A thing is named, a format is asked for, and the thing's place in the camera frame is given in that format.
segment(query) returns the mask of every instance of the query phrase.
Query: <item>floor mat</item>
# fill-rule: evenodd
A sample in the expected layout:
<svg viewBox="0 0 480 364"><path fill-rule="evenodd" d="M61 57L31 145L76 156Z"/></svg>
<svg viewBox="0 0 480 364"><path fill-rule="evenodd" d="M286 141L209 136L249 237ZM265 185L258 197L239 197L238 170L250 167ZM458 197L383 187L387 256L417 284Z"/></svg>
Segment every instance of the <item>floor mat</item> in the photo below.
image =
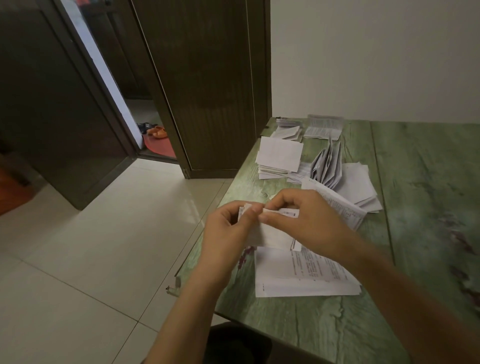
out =
<svg viewBox="0 0 480 364"><path fill-rule="evenodd" d="M172 144L169 138L156 139L151 135L143 135L145 146L152 152L160 154L162 156L176 158L173 151Z"/></svg>

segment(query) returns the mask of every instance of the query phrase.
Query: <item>forearm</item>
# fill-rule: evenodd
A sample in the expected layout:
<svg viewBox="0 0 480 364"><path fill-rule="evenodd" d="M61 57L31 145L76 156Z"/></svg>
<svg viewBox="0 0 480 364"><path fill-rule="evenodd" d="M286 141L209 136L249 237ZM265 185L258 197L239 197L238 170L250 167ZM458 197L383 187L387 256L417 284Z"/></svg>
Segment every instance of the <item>forearm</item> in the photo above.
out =
<svg viewBox="0 0 480 364"><path fill-rule="evenodd" d="M223 285L197 267L175 302L145 364L201 363Z"/></svg>
<svg viewBox="0 0 480 364"><path fill-rule="evenodd" d="M344 265L364 286L408 352L421 363L477 363L479 342L373 246L357 240Z"/></svg>

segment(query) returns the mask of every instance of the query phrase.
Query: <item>left hand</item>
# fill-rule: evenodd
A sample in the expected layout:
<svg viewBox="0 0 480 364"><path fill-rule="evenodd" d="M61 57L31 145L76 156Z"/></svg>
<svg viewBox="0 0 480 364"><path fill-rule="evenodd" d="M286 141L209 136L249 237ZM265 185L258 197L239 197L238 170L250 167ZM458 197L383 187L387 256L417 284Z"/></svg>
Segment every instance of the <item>left hand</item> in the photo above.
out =
<svg viewBox="0 0 480 364"><path fill-rule="evenodd" d="M248 232L254 224L258 224L258 215L263 211L264 205L257 202L247 202L252 207L236 222L239 207L245 203L232 201L208 216L196 270L204 273L213 283L223 286L228 284L230 274L245 248Z"/></svg>

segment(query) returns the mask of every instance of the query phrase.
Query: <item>green wooden table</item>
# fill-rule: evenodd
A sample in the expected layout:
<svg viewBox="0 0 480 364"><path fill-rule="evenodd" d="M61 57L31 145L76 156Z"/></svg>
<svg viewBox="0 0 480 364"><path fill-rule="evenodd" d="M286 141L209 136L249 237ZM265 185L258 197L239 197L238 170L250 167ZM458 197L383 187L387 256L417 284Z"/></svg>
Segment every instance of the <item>green wooden table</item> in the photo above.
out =
<svg viewBox="0 0 480 364"><path fill-rule="evenodd" d="M262 135L269 136L275 128L272 118ZM360 234L476 330L480 319L465 292L480 291L480 256L469 253L461 240L480 254L479 138L476 124L371 121L349 121L341 135L343 162L369 166L384 206L380 213L367 215ZM302 142L302 161L307 162L328 143ZM266 202L282 188L300 188L285 178L258 179L259 145L260 140L220 205L232 200ZM202 237L177 273L177 281L188 279L201 242ZM471 282L459 283L452 266L467 273ZM249 255L233 272L216 312L333 363L410 362L365 290L359 296L255 298L254 282L253 255ZM179 295L180 290L169 292Z"/></svg>

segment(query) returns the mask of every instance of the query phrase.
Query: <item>white wall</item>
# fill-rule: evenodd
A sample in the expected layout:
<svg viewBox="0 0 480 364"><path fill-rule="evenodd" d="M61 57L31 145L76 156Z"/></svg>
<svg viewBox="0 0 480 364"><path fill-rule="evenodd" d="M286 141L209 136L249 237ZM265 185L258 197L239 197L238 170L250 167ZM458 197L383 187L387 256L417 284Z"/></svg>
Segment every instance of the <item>white wall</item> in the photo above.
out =
<svg viewBox="0 0 480 364"><path fill-rule="evenodd" d="M273 116L480 122L479 0L271 0Z"/></svg>
<svg viewBox="0 0 480 364"><path fill-rule="evenodd" d="M97 67L98 72L100 73L100 76L103 79L103 82L105 82L107 89L110 91L113 101L115 102L115 104L117 104L117 107L120 113L122 114L128 126L128 129L132 133L133 138L137 142L137 145L140 148L142 148L143 142L144 142L142 138L142 134L140 133L140 130L138 129L138 126L132 117L132 113L127 107L127 104L125 103L125 100L121 95L120 90L117 86L117 83L113 79L112 74L110 73L110 70L108 69L108 66L105 63L105 60L103 59L102 54L100 53L100 50L98 49L95 43L95 40L93 39L92 34L88 29L87 24L85 23L82 13L80 12L80 9L78 9L77 4L75 3L74 0L60 0L60 1L63 7L65 8L68 16L70 17L73 23L73 26L75 27L80 39L82 40L88 54L92 58L93 63Z"/></svg>

